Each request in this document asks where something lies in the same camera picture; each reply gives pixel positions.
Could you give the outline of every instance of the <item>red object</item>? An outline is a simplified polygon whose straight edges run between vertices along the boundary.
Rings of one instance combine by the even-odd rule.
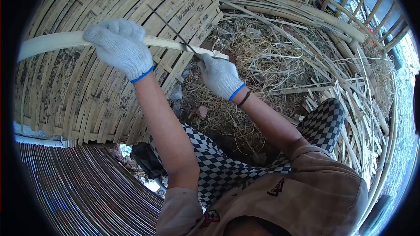
[[[367,27],[369,31],[373,34],[373,30],[370,27]]]

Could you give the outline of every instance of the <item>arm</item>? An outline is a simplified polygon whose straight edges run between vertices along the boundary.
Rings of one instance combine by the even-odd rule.
[[[168,189],[197,191],[200,168],[191,141],[172,112],[154,76],[144,29],[132,20],[104,20],[88,27],[83,37],[95,44],[99,59],[123,70],[134,85],[137,99],[162,163],[168,172]]]
[[[247,87],[243,87],[232,98],[232,101],[235,104],[239,104],[248,91]],[[302,134],[290,122],[264,101],[260,100],[254,93],[251,92],[241,109],[258,126],[264,136],[277,145],[286,156],[291,157],[297,148],[309,145],[309,142],[302,137]]]
[[[233,63],[203,55],[203,63],[199,63],[203,81],[216,95],[239,104],[248,93],[248,88],[239,79]],[[261,132],[288,157],[302,145],[309,144],[302,134],[281,114],[265,104],[253,93],[241,106],[242,110],[258,126]]]
[[[134,83],[137,99],[168,173],[168,189],[197,191],[200,168],[188,135],[182,128],[153,73]]]

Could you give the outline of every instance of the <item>black bracelet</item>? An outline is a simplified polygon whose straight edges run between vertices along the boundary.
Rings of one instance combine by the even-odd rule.
[[[247,101],[247,99],[249,98],[249,95],[251,95],[251,91],[248,91],[248,93],[245,95],[242,102],[238,104],[238,107],[242,106],[245,103],[245,101]]]

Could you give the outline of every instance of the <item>knit glove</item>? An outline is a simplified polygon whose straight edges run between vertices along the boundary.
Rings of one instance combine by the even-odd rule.
[[[89,26],[83,38],[95,45],[98,58],[123,70],[131,83],[153,70],[152,55],[143,44],[144,29],[133,20],[101,21]]]
[[[217,96],[232,101],[235,94],[245,86],[238,76],[233,63],[213,58],[209,54],[200,55],[203,62],[199,62],[204,84]]]

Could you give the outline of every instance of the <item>blue glove cuff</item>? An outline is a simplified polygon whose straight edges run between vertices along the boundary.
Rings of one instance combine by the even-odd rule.
[[[229,101],[232,101],[232,98],[234,98],[234,96],[236,95],[236,93],[238,93],[240,90],[241,90],[241,88],[243,88],[245,86],[245,83],[244,84],[242,84],[242,86],[240,86],[233,94],[232,94],[232,96],[229,98]]]
[[[149,74],[149,73],[150,73],[150,71],[152,71],[154,68],[155,68],[155,67],[154,67],[154,66],[152,66],[152,67],[150,68],[150,70],[148,70],[146,73],[143,73],[141,76],[139,76],[139,77],[138,77],[138,78],[136,78],[136,79],[130,80],[130,82],[131,82],[131,83],[134,83],[134,82],[136,82],[136,81],[141,80],[142,78],[144,78],[144,76],[146,76],[147,74]]]

